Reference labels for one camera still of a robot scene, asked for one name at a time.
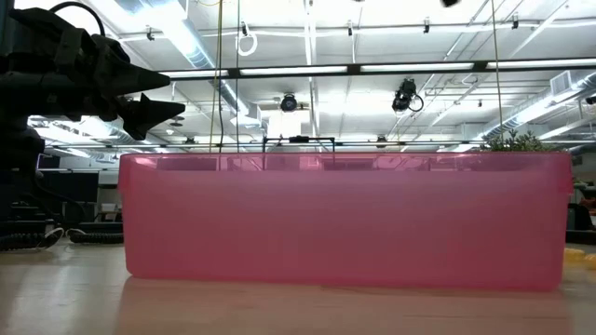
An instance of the table surface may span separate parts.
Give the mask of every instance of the table surface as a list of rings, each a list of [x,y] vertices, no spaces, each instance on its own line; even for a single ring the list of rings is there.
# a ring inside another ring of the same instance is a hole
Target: table surface
[[[527,293],[144,280],[122,247],[66,242],[0,254],[2,335],[593,335],[595,316],[596,271],[581,266]]]

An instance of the pink plastic bin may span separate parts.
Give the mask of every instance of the pink plastic bin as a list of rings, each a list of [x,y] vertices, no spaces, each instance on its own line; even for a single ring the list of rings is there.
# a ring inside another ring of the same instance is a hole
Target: pink plastic bin
[[[568,154],[127,154],[138,277],[551,290]]]

